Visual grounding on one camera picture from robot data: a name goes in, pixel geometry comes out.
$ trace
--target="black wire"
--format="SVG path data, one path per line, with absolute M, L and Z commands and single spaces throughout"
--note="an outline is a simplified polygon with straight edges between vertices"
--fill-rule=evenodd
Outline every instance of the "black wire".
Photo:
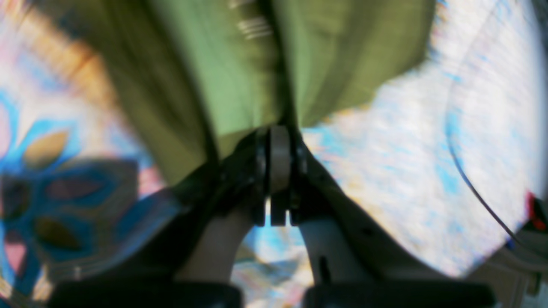
M 466 51 L 467 54 L 465 55 L 464 60 L 459 65 L 459 70 L 458 71 L 461 71 L 462 68 L 465 66 L 466 59 L 468 59 L 469 56 L 472 54 L 473 46 L 476 44 L 476 42 L 480 38 L 481 32 L 483 31 L 483 29 L 486 28 L 486 26 L 489 23 L 491 17 L 494 17 L 494 14 L 495 14 L 495 8 L 492 9 L 492 11 L 490 13 L 490 16 L 486 19 L 486 21 L 481 26 L 479 34 L 477 34 L 477 36 L 472 41 L 472 44 L 470 45 L 470 48 Z M 453 92 L 456 84 L 457 84 L 457 82 L 452 83 L 452 86 L 451 86 L 451 89 L 450 89 L 450 92 L 449 92 L 449 97 L 452 97 L 451 93 Z M 451 130 L 450 119 L 449 119 L 450 118 L 450 112 L 449 112 L 450 108 L 451 108 L 451 102 L 448 102 L 447 103 L 447 110 L 446 110 L 446 139 L 447 139 L 447 145 L 448 145 L 448 148 L 449 148 L 449 153 L 451 154 L 451 158 L 453 159 L 453 162 L 455 163 L 455 166 L 456 166 L 457 170 L 459 171 L 460 176 L 462 177 L 462 179 L 464 180 L 464 182 L 466 183 L 468 188 L 470 188 L 470 190 L 472 191 L 474 196 L 476 196 L 476 198 L 479 200 L 479 202 L 483 205 L 483 207 L 485 207 L 485 209 L 489 212 L 489 214 L 491 214 L 491 216 L 495 219 L 495 221 L 504 229 L 504 231 L 506 231 L 506 233 L 508 233 L 508 235 L 512 238 L 512 240 L 516 244 L 521 246 L 526 251 L 528 251 L 528 252 L 530 252 L 530 253 L 532 253 L 532 254 L 534 254 L 534 255 L 536 255 L 536 256 L 538 256 L 538 257 L 540 257 L 543 260 L 548 262 L 548 256 L 547 256 L 546 253 L 540 252 L 540 251 L 538 251 L 538 250 L 536 250 L 532 247 L 529 247 L 529 245 L 523 243 L 516 236 L 516 234 L 514 232 L 512 232 L 512 230 L 502 221 L 502 219 L 495 213 L 495 211 L 493 211 L 493 209 L 482 198 L 480 193 L 478 193 L 478 191 L 476 190 L 476 188 L 474 187 L 474 185 L 472 184 L 472 182 L 470 181 L 470 179 L 468 178 L 468 176 L 464 172 L 462 165 L 460 164 L 459 160 L 457 159 L 457 156 L 456 156 L 456 153 L 455 153 L 455 147 L 454 147 L 453 143 L 451 142 L 452 130 Z

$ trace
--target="black cable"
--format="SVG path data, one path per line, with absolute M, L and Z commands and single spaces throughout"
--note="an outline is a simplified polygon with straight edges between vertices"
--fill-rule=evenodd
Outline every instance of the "black cable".
M 492 17 L 494 17 L 494 14 L 495 14 L 495 8 L 492 9 L 492 11 L 490 12 L 490 16 L 487 18 L 487 20 L 481 26 L 479 34 L 474 38 L 474 40 L 472 41 L 472 44 L 470 45 L 470 48 L 466 51 L 466 55 L 464 57 L 464 60 L 459 65 L 458 71 L 461 71 L 462 68 L 465 66 L 465 61 L 472 54 L 472 48 L 476 44 L 478 39 L 480 38 L 480 33 L 486 28 L 487 24 L 490 22 Z M 449 91 L 449 97 L 452 97 L 452 92 L 454 92 L 454 88 L 455 88 L 456 84 L 457 84 L 456 81 L 452 83 L 451 89 Z M 468 188 L 470 188 L 470 190 L 472 191 L 474 196 L 476 196 L 476 198 L 483 205 L 483 207 L 485 207 L 485 209 L 489 212 L 489 214 L 491 214 L 491 216 L 495 219 L 495 221 L 497 221 L 497 223 L 504 229 L 504 231 L 506 231 L 506 233 L 508 233 L 508 235 L 512 238 L 512 240 L 516 244 L 521 246 L 526 251 L 528 251 L 528 252 L 534 254 L 535 256 L 537 256 L 539 258 L 542 258 L 543 260 L 548 262 L 548 256 L 546 255 L 546 253 L 540 252 L 540 251 L 538 251 L 538 250 L 536 250 L 532 247 L 529 247 L 528 245 L 523 243 L 516 236 L 516 234 L 514 232 L 512 232 L 512 230 L 501 220 L 501 218 L 495 213 L 495 211 L 493 211 L 493 209 L 482 198 L 482 196 L 478 193 L 478 191 L 476 190 L 476 188 L 474 187 L 474 185 L 472 184 L 472 182 L 470 181 L 470 179 L 468 178 L 468 176 L 464 172 L 462 165 L 460 164 L 459 160 L 457 159 L 457 156 L 456 156 L 456 153 L 455 153 L 455 147 L 454 147 L 453 143 L 451 142 L 452 130 L 451 130 L 451 125 L 450 125 L 450 108 L 451 108 L 451 102 L 448 102 L 447 103 L 447 110 L 446 110 L 446 139 L 447 139 L 447 145 L 448 145 L 448 148 L 449 148 L 449 153 L 451 154 L 451 158 L 453 159 L 453 162 L 455 163 L 455 166 L 456 166 L 457 170 L 459 171 L 459 174 L 462 177 L 463 181 L 466 183 Z

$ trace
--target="red object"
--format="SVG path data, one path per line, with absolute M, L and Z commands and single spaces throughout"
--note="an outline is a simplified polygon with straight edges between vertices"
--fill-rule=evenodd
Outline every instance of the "red object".
M 537 216 L 535 210 L 535 195 L 527 192 L 527 209 L 529 210 L 529 220 L 537 230 L 546 231 L 546 224 Z

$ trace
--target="green cloth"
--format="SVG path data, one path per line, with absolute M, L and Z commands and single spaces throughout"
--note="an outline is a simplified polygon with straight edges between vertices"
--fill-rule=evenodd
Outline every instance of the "green cloth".
M 421 63 L 435 0 L 59 0 L 104 57 L 168 184 L 293 111 L 371 101 Z

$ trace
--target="green fabric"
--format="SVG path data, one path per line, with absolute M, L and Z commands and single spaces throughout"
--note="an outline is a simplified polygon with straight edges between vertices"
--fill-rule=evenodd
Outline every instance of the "green fabric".
M 435 9 L 435 0 L 276 0 L 278 41 L 259 1 L 59 3 L 86 25 L 169 184 L 289 109 L 311 126 L 371 101 L 423 61 Z

